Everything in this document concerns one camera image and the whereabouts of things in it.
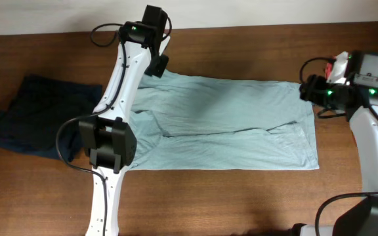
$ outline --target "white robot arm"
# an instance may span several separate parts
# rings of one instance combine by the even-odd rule
[[[119,234],[117,210],[121,185],[137,146],[128,124],[131,106],[142,76],[161,77],[167,65],[168,57],[163,55],[170,40],[168,35],[163,35],[167,20],[170,22],[160,8],[147,6],[141,22],[127,22],[120,27],[115,68],[94,109],[98,115],[79,121],[92,171],[98,173],[94,175],[93,205],[86,236]]]
[[[300,236],[378,235],[378,54],[343,52],[327,60],[326,78],[311,75],[300,87],[301,98],[338,113],[344,111],[358,147],[363,193],[327,200],[319,208],[316,225],[302,227]],[[334,226],[319,227],[324,207],[346,197],[365,199],[338,218]]]

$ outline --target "dark navy cloth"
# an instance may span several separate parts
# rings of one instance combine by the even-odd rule
[[[54,141],[61,124],[91,114],[101,96],[101,85],[25,77],[8,110],[0,111],[0,148],[57,159]],[[77,123],[72,124],[61,136],[60,150],[72,161],[81,147]]]

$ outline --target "black cable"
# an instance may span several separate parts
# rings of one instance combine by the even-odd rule
[[[319,119],[330,119],[330,118],[335,118],[335,117],[342,117],[342,116],[346,116],[347,114],[346,113],[337,113],[335,115],[322,115],[328,111],[331,111],[331,109],[329,108],[324,108],[322,111],[319,111],[316,116],[319,118]]]
[[[118,24],[118,23],[106,23],[106,24],[101,24],[101,25],[97,26],[97,27],[94,28],[94,29],[91,31],[91,33],[90,33],[90,40],[91,40],[91,42],[94,43],[94,45],[96,45],[96,46],[98,46],[98,47],[109,47],[109,46],[112,45],[112,43],[116,40],[116,37],[117,37],[117,35],[118,35],[117,31],[115,31],[115,34],[113,35],[112,40],[111,40],[109,43],[105,44],[105,45],[101,45],[101,44],[99,44],[99,43],[96,43],[95,39],[93,38],[95,32],[96,32],[98,29],[103,28],[103,27],[106,27],[106,26],[119,26],[119,27],[120,27],[120,26],[122,26],[122,25],[123,25],[123,24]]]
[[[327,62],[329,62],[329,63],[334,63],[334,62],[336,62],[336,59],[334,59],[334,58],[324,58],[324,57],[317,57],[317,58],[312,58],[312,59],[307,60],[307,61],[303,64],[303,66],[301,66],[301,69],[300,69],[300,82],[301,82],[302,84],[305,83],[305,81],[303,80],[303,70],[304,70],[304,68],[307,66],[308,63],[310,63],[310,62],[312,62],[312,61],[315,61],[315,60],[325,60],[325,61],[327,61]]]
[[[167,21],[169,22],[169,31],[163,37],[162,41],[164,41],[164,39],[166,39],[168,36],[170,36],[171,30],[172,30],[170,17],[167,17]]]
[[[354,77],[354,75],[355,75],[354,72],[349,73],[349,75],[345,79],[344,85],[346,85],[347,82],[349,82]]]
[[[71,167],[73,169],[76,169],[76,170],[80,170],[80,171],[83,171],[83,172],[86,172],[86,173],[94,174],[94,175],[98,176],[102,180],[102,183],[103,183],[103,192],[104,192],[103,236],[105,236],[105,232],[106,232],[106,220],[107,220],[107,216],[108,216],[108,211],[107,211],[107,209],[108,209],[108,194],[107,194],[107,187],[106,187],[106,179],[101,174],[99,174],[99,173],[97,173],[97,172],[95,172],[93,170],[77,167],[77,166],[69,163],[67,160],[65,160],[65,158],[62,156],[62,154],[60,152],[60,149],[59,149],[59,139],[60,139],[60,137],[62,135],[62,132],[64,131],[64,129],[68,125],[70,125],[70,124],[72,124],[72,123],[74,123],[76,121],[79,121],[81,119],[86,119],[86,118],[89,118],[89,117],[94,117],[94,116],[103,114],[104,112],[106,112],[110,108],[112,108],[114,102],[116,101],[117,97],[119,96],[119,91],[121,90],[121,87],[122,87],[122,84],[123,84],[123,79],[125,78],[125,71],[126,71],[126,68],[127,68],[127,55],[126,55],[126,50],[125,50],[125,43],[121,43],[121,38],[120,38],[120,35],[119,35],[118,32],[115,32],[115,34],[117,34],[117,36],[115,36],[115,38],[117,37],[119,39],[119,43],[122,46],[122,53],[123,53],[122,67],[123,67],[123,69],[122,69],[121,79],[119,81],[119,85],[117,87],[117,90],[116,90],[114,98],[112,99],[112,101],[108,105],[106,105],[106,108],[104,108],[102,111],[93,113],[91,115],[82,115],[82,116],[79,116],[79,117],[75,117],[75,118],[72,118],[69,121],[66,121],[65,123],[63,123],[59,127],[59,129],[58,129],[58,132],[56,133],[56,139],[55,139],[56,152],[58,153],[59,159],[61,159],[61,161],[63,161],[65,163],[65,165],[67,165],[68,167]]]
[[[375,110],[372,108],[372,106],[370,105],[368,107],[368,109],[370,110],[371,114],[374,115],[374,117],[376,118],[376,120],[378,121],[378,114],[375,112]],[[378,197],[378,192],[363,192],[363,193],[346,193],[346,194],[341,194],[341,195],[338,195],[338,196],[334,196],[328,200],[326,200],[318,209],[317,213],[316,213],[316,218],[314,220],[314,230],[316,232],[316,236],[320,236],[320,232],[319,232],[319,221],[320,221],[320,215],[322,214],[323,212],[323,209],[331,204],[332,202],[336,201],[336,200],[339,200],[339,199],[346,199],[346,198],[350,198],[350,197]]]

